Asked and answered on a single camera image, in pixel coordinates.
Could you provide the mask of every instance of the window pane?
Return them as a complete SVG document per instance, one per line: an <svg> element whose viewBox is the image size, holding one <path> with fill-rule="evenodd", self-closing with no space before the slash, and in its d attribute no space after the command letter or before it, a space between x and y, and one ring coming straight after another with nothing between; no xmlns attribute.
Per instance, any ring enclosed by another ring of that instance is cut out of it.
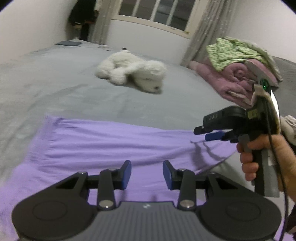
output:
<svg viewBox="0 0 296 241"><path fill-rule="evenodd" d="M119 15L131 16L137 0L123 0Z"/></svg>
<svg viewBox="0 0 296 241"><path fill-rule="evenodd" d="M154 4L156 0L141 0L138 11L136 13L137 18L150 19Z"/></svg>
<svg viewBox="0 0 296 241"><path fill-rule="evenodd" d="M161 0L157 13L155 15L154 22L166 24L170 10L173 6L174 0Z"/></svg>
<svg viewBox="0 0 296 241"><path fill-rule="evenodd" d="M195 0L179 0L173 14L171 27L185 30Z"/></svg>

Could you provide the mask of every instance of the white stuffed animal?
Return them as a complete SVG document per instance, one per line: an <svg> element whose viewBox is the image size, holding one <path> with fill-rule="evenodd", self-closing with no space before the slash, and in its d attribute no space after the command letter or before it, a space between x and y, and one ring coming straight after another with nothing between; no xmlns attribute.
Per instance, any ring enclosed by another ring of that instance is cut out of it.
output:
<svg viewBox="0 0 296 241"><path fill-rule="evenodd" d="M109 79L115 85L125 85L131 75L137 87L150 93L160 93L166 67L160 61L146 61L128 50L114 53L99 64L96 76Z"/></svg>

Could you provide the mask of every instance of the window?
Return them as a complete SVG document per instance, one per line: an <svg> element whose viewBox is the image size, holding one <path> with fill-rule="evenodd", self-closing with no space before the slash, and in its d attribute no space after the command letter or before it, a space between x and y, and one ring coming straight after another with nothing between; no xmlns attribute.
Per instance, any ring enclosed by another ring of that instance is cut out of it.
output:
<svg viewBox="0 0 296 241"><path fill-rule="evenodd" d="M144 24L191 38L207 1L118 0L113 19Z"/></svg>

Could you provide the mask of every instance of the green blanket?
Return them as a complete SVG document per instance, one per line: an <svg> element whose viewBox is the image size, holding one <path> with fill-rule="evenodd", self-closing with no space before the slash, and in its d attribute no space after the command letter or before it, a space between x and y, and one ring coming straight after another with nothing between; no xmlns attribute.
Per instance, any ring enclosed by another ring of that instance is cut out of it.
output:
<svg viewBox="0 0 296 241"><path fill-rule="evenodd" d="M213 67L217 71L222 71L229 64L244 62L250 58L257 59L268 66L268 62L260 53L239 40L218 38L215 44L207 46L207 52Z"/></svg>

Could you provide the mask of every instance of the curtain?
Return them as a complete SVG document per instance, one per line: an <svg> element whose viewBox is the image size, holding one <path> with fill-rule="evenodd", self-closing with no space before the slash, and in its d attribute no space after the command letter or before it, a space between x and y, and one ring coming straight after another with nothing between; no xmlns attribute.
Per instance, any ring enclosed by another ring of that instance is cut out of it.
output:
<svg viewBox="0 0 296 241"><path fill-rule="evenodd" d="M116 0L102 0L98 18L91 28L89 42L105 44Z"/></svg>
<svg viewBox="0 0 296 241"><path fill-rule="evenodd" d="M233 18L238 0L209 0L199 26L181 62L187 67L191 60L202 61L207 55L206 47L226 34Z"/></svg>

